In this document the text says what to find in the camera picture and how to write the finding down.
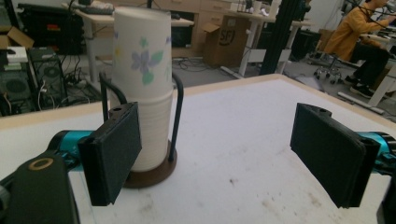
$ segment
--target floor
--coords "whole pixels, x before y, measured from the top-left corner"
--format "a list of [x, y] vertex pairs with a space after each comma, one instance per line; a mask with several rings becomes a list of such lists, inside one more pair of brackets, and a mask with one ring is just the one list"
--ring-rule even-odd
[[[89, 79], [87, 57], [85, 55], [81, 55], [67, 56], [65, 58], [61, 56], [61, 58], [63, 59], [64, 75], [69, 81], [69, 104], [78, 105], [100, 101], [98, 85], [92, 87], [89, 82], [84, 80]], [[350, 92], [348, 89], [349, 87], [343, 83], [332, 84], [331, 79], [326, 78], [324, 75], [320, 79], [316, 79], [314, 77], [314, 73], [318, 68], [318, 65], [309, 64], [311, 61], [312, 60], [309, 58], [306, 58], [301, 59], [299, 62], [288, 62], [284, 70], [284, 75], [290, 78], [299, 79], [304, 84], [325, 91], [331, 96], [343, 101], [346, 99], [337, 94], [340, 91], [350, 94], [365, 103], [368, 102], [368, 99]], [[97, 65], [100, 67], [101, 71], [105, 71], [107, 75], [111, 76], [111, 62], [98, 62]], [[342, 78], [352, 74], [354, 71], [353, 68], [340, 63], [337, 64], [337, 67], [341, 71]], [[231, 68], [231, 70], [237, 73], [238, 68]], [[175, 58], [173, 60], [173, 72], [180, 77], [185, 88], [236, 79], [236, 77], [231, 76], [229, 73], [226, 73], [219, 68], [213, 68], [204, 64], [202, 62], [202, 58]], [[247, 67], [245, 78], [255, 77], [259, 73], [260, 67], [252, 64]], [[382, 117], [396, 122], [396, 101], [394, 99], [383, 99], [377, 107], [385, 111]]]
[[[319, 65], [312, 65], [312, 62], [327, 64], [326, 60], [311, 60], [309, 58], [302, 59], [299, 62], [288, 62], [284, 75], [301, 80], [304, 84], [311, 86], [315, 89], [324, 91], [330, 94], [333, 97], [336, 97], [342, 101], [346, 101], [352, 105], [361, 107], [360, 105], [356, 105], [353, 102], [348, 101], [347, 99], [338, 95], [338, 92], [343, 92], [354, 98], [368, 103], [368, 99], [361, 97], [357, 94], [354, 94], [349, 91], [349, 86], [342, 83], [341, 79], [344, 79], [347, 75], [350, 75], [354, 72], [354, 68], [348, 67], [344, 64], [337, 63], [336, 67], [341, 72], [341, 79], [335, 83], [332, 83], [331, 78], [326, 78], [325, 75], [322, 75], [319, 79], [314, 76], [315, 71], [319, 67]], [[231, 68], [235, 73], [238, 71], [238, 68]], [[236, 79], [236, 77], [231, 76], [230, 74], [224, 72], [219, 68], [211, 68], [204, 63], [202, 63], [201, 59], [177, 59], [173, 61], [173, 72], [180, 76], [184, 85], [186, 87], [196, 86], [196, 85], [204, 85], [213, 82], [221, 82], [227, 80]], [[260, 73], [260, 67], [256, 65], [251, 65], [247, 68], [247, 72], [245, 74], [245, 78], [255, 77]], [[382, 116], [386, 119], [389, 119], [393, 122], [396, 122], [396, 100], [392, 98], [384, 98], [380, 104], [377, 106], [384, 110], [383, 115], [379, 115], [373, 112], [370, 109], [367, 109], [378, 116]]]

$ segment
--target computer tower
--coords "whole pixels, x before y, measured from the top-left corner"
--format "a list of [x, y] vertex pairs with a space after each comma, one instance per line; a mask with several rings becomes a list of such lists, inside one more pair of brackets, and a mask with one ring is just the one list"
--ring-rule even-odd
[[0, 73], [0, 108], [2, 116], [35, 111], [35, 104], [26, 71]]
[[58, 55], [51, 48], [33, 48], [28, 51], [33, 68], [37, 107], [55, 108], [67, 101], [64, 72]]

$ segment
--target cable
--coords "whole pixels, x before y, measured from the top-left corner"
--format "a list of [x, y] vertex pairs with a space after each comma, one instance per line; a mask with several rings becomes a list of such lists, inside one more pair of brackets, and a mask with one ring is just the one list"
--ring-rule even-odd
[[37, 105], [40, 111], [42, 110], [40, 105], [41, 92], [44, 90], [45, 85], [46, 85], [46, 80], [43, 80], [43, 85], [41, 85], [40, 90], [38, 91]]

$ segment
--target table surface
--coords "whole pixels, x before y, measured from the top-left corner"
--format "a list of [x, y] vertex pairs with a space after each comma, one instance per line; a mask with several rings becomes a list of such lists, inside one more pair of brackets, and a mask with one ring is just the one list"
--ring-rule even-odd
[[[269, 17], [263, 16], [261, 14], [238, 12], [238, 11], [234, 11], [234, 10], [228, 10], [228, 12], [232, 15], [248, 18], [251, 20], [258, 20], [258, 21], [265, 21], [265, 22], [276, 22], [275, 18], [269, 18]], [[314, 23], [311, 21], [292, 21], [291, 25], [293, 25], [293, 26], [294, 25], [295, 26], [312, 26], [312, 25], [314, 25]]]
[[[70, 173], [82, 223], [376, 223], [389, 177], [371, 175], [361, 207], [338, 209], [290, 149], [295, 107], [328, 109], [356, 132], [396, 136], [396, 124], [281, 75], [185, 93], [176, 170], [159, 185], [123, 189], [108, 207], [91, 207], [83, 173]], [[98, 128], [102, 112], [100, 104], [78, 105], [0, 123], [4, 178], [57, 132]]]
[[[62, 6], [68, 8], [67, 3], [62, 3]], [[80, 17], [88, 19], [93, 23], [100, 23], [100, 24], [113, 24], [114, 23], [114, 17], [112, 15], [90, 15], [90, 14], [86, 14], [78, 9], [76, 9], [75, 12]], [[180, 20], [171, 20], [171, 23], [172, 23], [173, 27], [194, 25], [193, 21], [188, 21], [183, 18], [180, 18]]]

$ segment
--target cardboard box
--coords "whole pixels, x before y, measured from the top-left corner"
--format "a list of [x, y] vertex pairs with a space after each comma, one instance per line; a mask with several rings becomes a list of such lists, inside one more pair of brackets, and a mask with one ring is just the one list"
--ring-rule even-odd
[[211, 66], [239, 66], [248, 40], [246, 18], [224, 16], [222, 25], [207, 23], [204, 45], [204, 63]]
[[318, 51], [323, 51], [324, 48], [326, 48], [327, 42], [329, 42], [330, 37], [332, 37], [332, 33], [334, 33], [334, 30], [320, 29], [319, 33], [321, 34], [321, 36], [318, 43]]
[[31, 48], [35, 41], [14, 26], [0, 26], [0, 49], [9, 46]]

